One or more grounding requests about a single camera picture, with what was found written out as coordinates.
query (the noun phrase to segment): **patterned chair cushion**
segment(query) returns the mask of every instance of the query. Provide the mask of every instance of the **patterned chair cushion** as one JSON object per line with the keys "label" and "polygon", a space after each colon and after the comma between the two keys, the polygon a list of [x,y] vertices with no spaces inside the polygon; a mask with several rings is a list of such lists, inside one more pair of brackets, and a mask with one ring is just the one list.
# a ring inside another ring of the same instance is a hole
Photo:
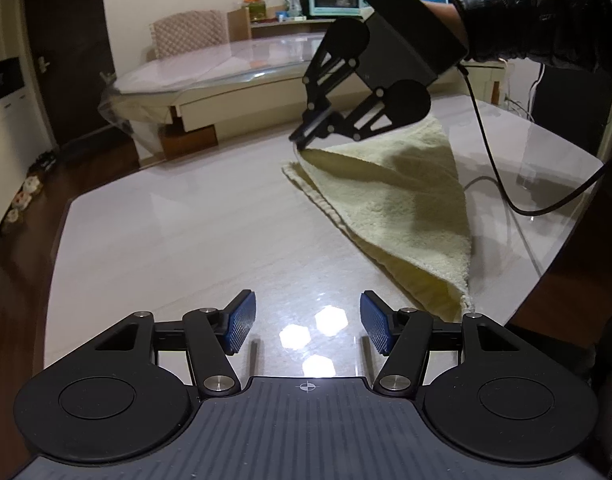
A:
{"label": "patterned chair cushion", "polygon": [[218,10],[173,14],[153,23],[150,34],[158,59],[228,43],[224,15]]}

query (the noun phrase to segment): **power cord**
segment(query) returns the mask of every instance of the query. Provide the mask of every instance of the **power cord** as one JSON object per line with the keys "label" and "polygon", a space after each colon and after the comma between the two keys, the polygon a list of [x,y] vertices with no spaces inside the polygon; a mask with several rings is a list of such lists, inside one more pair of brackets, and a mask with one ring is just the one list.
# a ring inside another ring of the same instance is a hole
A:
{"label": "power cord", "polygon": [[531,123],[534,123],[535,120],[532,118],[532,115],[530,114],[530,112],[524,108],[521,104],[519,104],[517,101],[513,101],[510,97],[505,96],[504,97],[505,101],[508,101],[509,103],[512,103],[513,105],[515,105],[517,108],[519,108],[519,110],[521,110],[522,112],[524,112],[526,114],[526,119],[528,119],[529,121],[531,121]]}
{"label": "power cord", "polygon": [[493,167],[493,173],[495,173],[495,178],[497,179],[497,185],[499,186],[499,192],[502,195],[504,201],[508,204],[509,208],[512,209],[515,213],[521,216],[542,216],[548,213],[552,213],[553,211],[559,209],[562,206],[565,206],[571,200],[576,199],[583,192],[585,192],[589,187],[591,187],[595,182],[597,182],[605,173],[612,167],[612,157],[601,167],[599,170],[595,171],[593,175],[585,181],[581,186],[579,186],[576,190],[566,195],[564,198],[555,202],[553,205],[544,207],[542,209],[535,209],[533,211],[529,211],[526,209],[521,209],[516,206],[513,201],[510,199],[508,193],[506,192],[506,188],[502,183],[502,178],[497,170],[497,165],[495,164],[495,160],[493,159],[493,154],[490,151],[490,146],[488,145],[488,139],[486,138],[486,131],[484,131],[484,124],[481,121],[480,109],[477,106],[477,99],[475,99],[475,93],[472,90],[472,86],[470,84],[470,79],[468,78],[468,70],[461,63],[457,65],[457,70],[459,70],[464,76],[464,81],[466,82],[466,86],[468,87],[468,92],[470,93],[470,100],[472,101],[472,106],[475,109],[475,115],[477,116],[477,122],[480,124],[481,137],[484,140],[484,146],[486,147],[486,152],[488,153],[488,159],[490,160],[490,165]]}
{"label": "power cord", "polygon": [[532,107],[535,104],[535,96],[537,95],[537,87],[542,82],[542,78],[544,78],[545,65],[542,63],[540,66],[540,72],[537,76],[537,79],[532,82],[531,89],[528,91],[528,113],[532,115]]}

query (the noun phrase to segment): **tabletop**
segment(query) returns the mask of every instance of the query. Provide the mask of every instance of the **tabletop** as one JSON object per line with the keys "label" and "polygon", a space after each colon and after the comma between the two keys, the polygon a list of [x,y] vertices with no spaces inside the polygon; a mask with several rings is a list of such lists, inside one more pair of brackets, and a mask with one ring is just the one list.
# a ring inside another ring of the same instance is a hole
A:
{"label": "tabletop", "polygon": [[[479,106],[519,206],[550,205],[600,166],[535,124]],[[435,98],[432,113],[449,136],[466,193],[470,294],[478,312],[506,323],[570,235],[588,192],[549,215],[516,216],[491,179],[470,99]],[[282,174],[282,163],[294,159],[290,131],[241,137],[76,199],[52,277],[45,365],[131,312],[181,319],[196,308],[222,308],[250,288],[257,320],[240,354],[229,358],[242,383],[251,375],[374,378],[384,358],[360,323],[360,294],[372,289],[393,309],[409,300]],[[160,362],[188,382],[179,352]],[[426,381],[455,363],[452,352],[433,352]]]}
{"label": "tabletop", "polygon": [[235,41],[156,59],[123,74],[112,88],[121,94],[175,92],[278,75],[301,77],[323,32]]}

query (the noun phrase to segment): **hand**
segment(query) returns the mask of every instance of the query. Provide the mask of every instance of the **hand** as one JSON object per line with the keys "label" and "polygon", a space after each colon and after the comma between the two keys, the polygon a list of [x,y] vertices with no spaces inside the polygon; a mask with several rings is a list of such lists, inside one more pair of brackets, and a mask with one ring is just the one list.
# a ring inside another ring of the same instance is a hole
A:
{"label": "hand", "polygon": [[433,2],[424,2],[426,6],[433,11],[442,23],[460,40],[466,48],[468,48],[468,34],[464,27],[464,22],[460,17],[457,9],[453,4],[436,4]]}

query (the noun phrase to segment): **yellow towel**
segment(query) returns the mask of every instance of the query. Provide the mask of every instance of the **yellow towel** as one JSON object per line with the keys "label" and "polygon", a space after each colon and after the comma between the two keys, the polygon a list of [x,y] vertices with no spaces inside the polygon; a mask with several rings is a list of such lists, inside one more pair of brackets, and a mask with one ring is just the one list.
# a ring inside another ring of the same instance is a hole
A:
{"label": "yellow towel", "polygon": [[445,321],[472,310],[466,200],[437,119],[298,159],[284,174],[417,306]]}

